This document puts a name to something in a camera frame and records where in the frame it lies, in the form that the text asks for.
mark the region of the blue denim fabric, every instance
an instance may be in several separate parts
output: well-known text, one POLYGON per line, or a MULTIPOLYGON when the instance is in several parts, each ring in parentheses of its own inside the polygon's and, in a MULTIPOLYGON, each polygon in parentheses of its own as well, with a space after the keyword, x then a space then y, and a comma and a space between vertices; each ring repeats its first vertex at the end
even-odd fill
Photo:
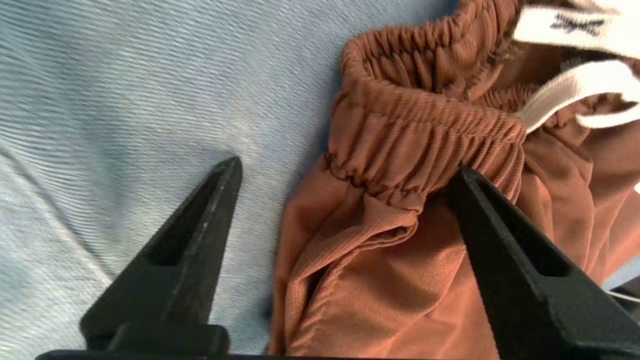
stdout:
POLYGON ((211 321, 268 343, 287 195, 325 146, 345 41, 451 0, 0 0, 0 359, 77 321, 218 161, 244 182, 211 321))

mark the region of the elastic waistband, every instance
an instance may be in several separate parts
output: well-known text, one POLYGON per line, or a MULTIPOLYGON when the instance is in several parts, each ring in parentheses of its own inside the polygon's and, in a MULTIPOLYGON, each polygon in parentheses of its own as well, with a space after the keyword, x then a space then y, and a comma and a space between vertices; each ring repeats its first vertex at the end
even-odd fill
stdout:
POLYGON ((506 33, 519 6, 462 0, 452 17, 434 24, 351 40, 330 133, 333 174, 390 204, 420 210, 425 196, 464 163, 515 197, 524 164, 522 123, 468 101, 495 80, 498 63, 512 51, 506 33))

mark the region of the white drawstring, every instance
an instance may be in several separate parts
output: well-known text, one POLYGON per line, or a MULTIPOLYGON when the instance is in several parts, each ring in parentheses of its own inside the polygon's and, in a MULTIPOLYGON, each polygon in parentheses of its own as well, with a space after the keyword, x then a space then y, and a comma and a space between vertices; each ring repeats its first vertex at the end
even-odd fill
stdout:
POLYGON ((616 293, 615 291, 607 291, 607 294, 613 296, 613 297, 618 297, 621 299, 625 299, 631 302, 640 302, 640 299, 636 298, 636 297, 632 297, 629 295, 625 295, 625 294, 621 294, 621 293, 616 293))
MULTIPOLYGON (((521 42, 596 50, 640 59, 640 1, 570 0, 577 8, 525 6, 514 39, 521 42)), ((577 115, 591 128, 612 127, 640 119, 640 82, 619 60, 594 61, 567 70, 542 86, 518 112, 530 133, 552 114, 585 97, 617 93, 636 102, 627 110, 605 115, 577 115)), ((634 190, 640 193, 640 183, 634 190)))
MULTIPOLYGON (((542 86, 527 102, 518 116, 530 133, 544 124, 556 111, 585 97, 618 93, 625 101, 640 102, 640 82, 619 60, 594 61, 579 65, 556 76, 542 86)), ((586 127, 611 127, 640 119, 640 104, 618 113, 577 115, 586 127)))
POLYGON ((640 58, 640 42, 633 39, 638 33, 640 21, 634 16, 527 5, 520 12, 513 38, 520 42, 568 46, 640 58))

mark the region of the brown garment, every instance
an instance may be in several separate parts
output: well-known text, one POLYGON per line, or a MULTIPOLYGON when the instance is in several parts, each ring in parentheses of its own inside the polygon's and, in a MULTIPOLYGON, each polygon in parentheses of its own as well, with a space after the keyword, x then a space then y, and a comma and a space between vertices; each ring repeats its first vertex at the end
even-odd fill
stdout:
POLYGON ((271 354, 497 358, 439 192, 460 163, 491 179, 594 280, 638 254, 633 213, 616 217, 638 196, 640 122, 579 126, 577 113, 620 108, 605 94, 525 138, 513 112, 569 51, 512 44, 521 5, 461 0, 434 24, 349 41, 329 153, 285 212, 271 354))

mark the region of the white label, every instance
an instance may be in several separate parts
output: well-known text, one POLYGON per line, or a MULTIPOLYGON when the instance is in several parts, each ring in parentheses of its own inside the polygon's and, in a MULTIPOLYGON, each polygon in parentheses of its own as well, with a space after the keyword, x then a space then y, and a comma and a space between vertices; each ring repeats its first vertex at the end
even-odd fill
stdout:
POLYGON ((525 6, 513 38, 640 58, 640 19, 632 14, 525 6))

